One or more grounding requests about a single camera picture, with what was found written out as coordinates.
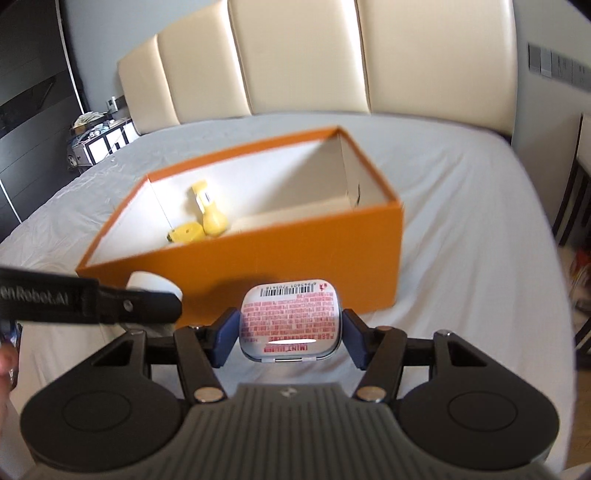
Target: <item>gray gripper base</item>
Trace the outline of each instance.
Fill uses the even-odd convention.
[[[505,472],[443,463],[404,435],[386,405],[347,397],[338,384],[241,385],[198,405],[177,436],[135,465],[104,473],[45,465],[26,480],[554,480],[542,464]]]

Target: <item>round black pad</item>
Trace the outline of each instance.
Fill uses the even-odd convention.
[[[94,391],[72,398],[64,407],[66,423],[81,432],[102,432],[123,423],[131,415],[131,403],[123,395]]]
[[[400,401],[397,417],[419,448],[474,470],[531,463],[558,434],[550,400],[502,367],[455,368],[435,377]]]
[[[180,424],[172,393],[120,367],[66,374],[35,395],[21,415],[34,457],[73,472],[136,463],[168,443]]]
[[[513,402],[490,392],[468,392],[449,402],[449,414],[460,426],[475,432],[507,428],[517,417]]]

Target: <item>white bed sheet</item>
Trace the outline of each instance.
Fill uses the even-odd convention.
[[[574,401],[566,289],[532,185],[510,147],[490,132],[414,118],[311,113],[166,129],[141,137],[59,191],[0,245],[0,264],[73,273],[101,224],[145,173],[243,142],[336,124],[352,134],[405,204],[397,303],[363,318],[415,337],[453,330],[548,395],[561,421],[548,465],[559,471]],[[108,327],[26,325],[12,398],[17,410],[117,334]],[[246,360],[238,346],[218,374],[229,393],[239,382],[330,381],[351,393],[362,375],[345,348],[315,364],[263,365]],[[426,378],[426,369],[413,368],[401,393]]]

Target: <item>dark cabinet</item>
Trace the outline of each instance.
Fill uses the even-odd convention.
[[[0,241],[78,175],[66,147],[80,113],[55,1],[15,2],[0,14]]]

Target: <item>light switch panel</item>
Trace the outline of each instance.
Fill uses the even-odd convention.
[[[573,86],[585,88],[586,75],[589,68],[573,60]]]
[[[591,67],[537,45],[528,45],[530,71],[591,92]]]
[[[530,56],[530,71],[540,73],[540,48],[531,43],[528,46],[528,53]]]
[[[547,48],[540,48],[540,72],[544,77],[552,78],[552,52]]]
[[[573,83],[573,61],[552,52],[552,78],[566,83]]]

